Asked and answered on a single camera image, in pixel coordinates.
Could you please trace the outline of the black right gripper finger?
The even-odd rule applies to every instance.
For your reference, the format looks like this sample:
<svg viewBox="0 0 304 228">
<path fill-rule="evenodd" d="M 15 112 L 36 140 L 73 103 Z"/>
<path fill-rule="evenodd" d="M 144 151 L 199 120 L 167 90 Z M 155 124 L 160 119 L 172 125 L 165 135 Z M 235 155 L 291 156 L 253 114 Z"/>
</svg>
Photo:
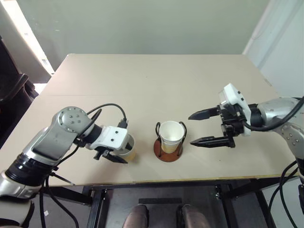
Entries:
<svg viewBox="0 0 304 228">
<path fill-rule="evenodd" d="M 220 115 L 221 109 L 219 106 L 197 111 L 188 117 L 188 120 L 205 120 L 213 116 Z"/>
<path fill-rule="evenodd" d="M 235 142 L 232 136 L 224 135 L 222 137 L 207 136 L 198 138 L 190 142 L 191 145 L 205 148 L 229 147 L 235 148 Z"/>
</svg>

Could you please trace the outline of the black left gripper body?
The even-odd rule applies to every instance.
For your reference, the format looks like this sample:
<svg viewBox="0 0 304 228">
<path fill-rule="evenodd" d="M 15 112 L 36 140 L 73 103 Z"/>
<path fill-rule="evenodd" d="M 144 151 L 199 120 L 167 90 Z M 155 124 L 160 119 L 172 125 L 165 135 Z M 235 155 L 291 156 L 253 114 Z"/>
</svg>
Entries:
<svg viewBox="0 0 304 228">
<path fill-rule="evenodd" d="M 112 160 L 113 156 L 110 153 L 112 150 L 106 147 L 96 147 L 95 150 L 97 151 L 97 153 L 94 156 L 95 160 L 99 160 L 101 157 L 104 157 L 108 160 Z"/>
</svg>

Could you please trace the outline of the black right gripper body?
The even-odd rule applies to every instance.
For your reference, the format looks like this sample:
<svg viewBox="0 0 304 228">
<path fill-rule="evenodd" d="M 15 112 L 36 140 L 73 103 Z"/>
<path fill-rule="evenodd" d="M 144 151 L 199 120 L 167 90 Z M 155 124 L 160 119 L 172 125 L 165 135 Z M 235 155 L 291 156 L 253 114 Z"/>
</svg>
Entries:
<svg viewBox="0 0 304 228">
<path fill-rule="evenodd" d="M 229 109 L 218 105 L 217 108 L 222 120 L 221 129 L 225 137 L 235 137 L 244 132 L 242 121 L 245 120 L 245 116 L 239 105 L 230 106 Z"/>
</svg>

